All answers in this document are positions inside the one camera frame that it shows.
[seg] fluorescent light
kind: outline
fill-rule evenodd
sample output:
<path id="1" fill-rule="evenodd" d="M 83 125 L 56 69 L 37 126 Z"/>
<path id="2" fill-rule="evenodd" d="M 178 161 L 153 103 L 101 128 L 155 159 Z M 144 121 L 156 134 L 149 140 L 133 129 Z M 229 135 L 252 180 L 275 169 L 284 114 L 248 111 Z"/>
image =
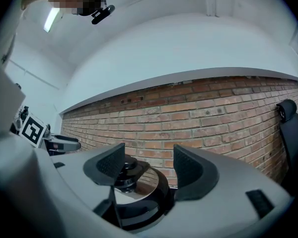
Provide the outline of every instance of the fluorescent light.
<path id="1" fill-rule="evenodd" d="M 44 25 L 44 30 L 47 33 L 50 31 L 52 24 L 59 12 L 60 12 L 60 8 L 52 8 L 51 9 L 50 14 L 49 14 L 48 18 L 46 19 L 46 22 Z"/>

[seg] black panel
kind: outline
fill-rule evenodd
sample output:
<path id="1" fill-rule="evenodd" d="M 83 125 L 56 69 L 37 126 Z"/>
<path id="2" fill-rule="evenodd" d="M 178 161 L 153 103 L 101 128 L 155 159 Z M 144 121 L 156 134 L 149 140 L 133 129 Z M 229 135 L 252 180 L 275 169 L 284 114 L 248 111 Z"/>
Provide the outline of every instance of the black panel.
<path id="1" fill-rule="evenodd" d="M 218 169 L 212 162 L 179 145 L 174 145 L 173 152 L 173 165 L 178 177 L 178 190 L 174 199 L 176 201 L 201 199 L 218 183 Z"/>
<path id="2" fill-rule="evenodd" d="M 154 170 L 159 179 L 157 188 L 146 198 L 130 203 L 117 205 L 124 230 L 136 230 L 145 227 L 160 218 L 173 207 L 168 180 L 160 171 Z"/>
<path id="3" fill-rule="evenodd" d="M 114 185 L 125 164 L 125 144 L 106 150 L 85 162 L 83 170 L 98 185 Z"/>
<path id="4" fill-rule="evenodd" d="M 56 163 L 54 163 L 54 167 L 55 167 L 56 169 L 58 169 L 58 168 L 60 168 L 60 167 L 64 167 L 64 166 L 65 166 L 65 164 L 62 163 L 62 162 L 56 162 Z"/>
<path id="5" fill-rule="evenodd" d="M 60 139 L 60 140 L 78 142 L 78 139 L 74 138 L 74 137 L 67 137 L 67 136 L 63 136 L 63 135 L 54 135 L 54 137 L 57 138 L 57 139 Z"/>
<path id="6" fill-rule="evenodd" d="M 125 165 L 116 179 L 115 188 L 124 189 L 134 185 L 149 167 L 149 163 L 126 155 Z"/>
<path id="7" fill-rule="evenodd" d="M 94 210 L 98 216 L 102 217 L 104 220 L 109 223 L 121 228 L 121 220 L 118 215 L 116 208 L 116 199 L 114 188 L 110 188 L 110 194 L 108 199 L 103 200 Z"/>
<path id="8" fill-rule="evenodd" d="M 274 207 L 264 193 L 257 189 L 246 192 L 260 219 L 264 218 Z"/>

